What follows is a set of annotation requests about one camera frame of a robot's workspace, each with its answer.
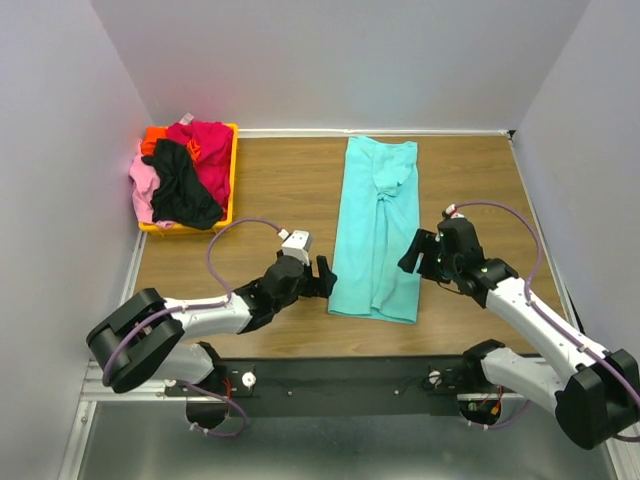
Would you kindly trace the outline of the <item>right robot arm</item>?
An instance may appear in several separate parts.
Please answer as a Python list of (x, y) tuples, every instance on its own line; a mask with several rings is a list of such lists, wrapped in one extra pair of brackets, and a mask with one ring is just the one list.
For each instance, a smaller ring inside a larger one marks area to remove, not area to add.
[(587, 450), (638, 423), (635, 358), (589, 339), (528, 290), (505, 261), (486, 257), (464, 216), (445, 218), (434, 232), (417, 230), (398, 265), (425, 280), (455, 284), (515, 328), (543, 359), (486, 340), (465, 351), (453, 372), (434, 378), (436, 387), (471, 393), (501, 386), (552, 414), (564, 434)]

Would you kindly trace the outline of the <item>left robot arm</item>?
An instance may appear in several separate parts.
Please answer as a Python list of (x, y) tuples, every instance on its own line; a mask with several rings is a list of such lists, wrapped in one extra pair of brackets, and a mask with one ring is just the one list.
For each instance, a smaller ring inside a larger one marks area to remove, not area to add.
[(86, 337), (102, 368), (102, 383), (116, 393), (138, 388), (163, 373), (187, 380), (201, 395), (214, 393), (222, 380), (210, 347), (198, 344), (190, 360), (172, 352), (180, 341), (215, 334), (258, 330), (299, 298), (329, 298), (337, 282), (324, 256), (316, 258), (318, 274), (299, 259), (278, 254), (261, 277), (231, 291), (231, 296), (199, 300), (162, 297), (146, 288), (129, 298)]

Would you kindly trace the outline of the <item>turquoise t shirt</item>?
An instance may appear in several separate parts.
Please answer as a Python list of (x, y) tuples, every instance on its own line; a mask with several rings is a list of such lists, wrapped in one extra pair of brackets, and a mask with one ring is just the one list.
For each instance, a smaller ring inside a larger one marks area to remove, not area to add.
[(420, 226), (418, 146), (347, 142), (328, 312), (417, 322), (420, 279), (398, 262)]

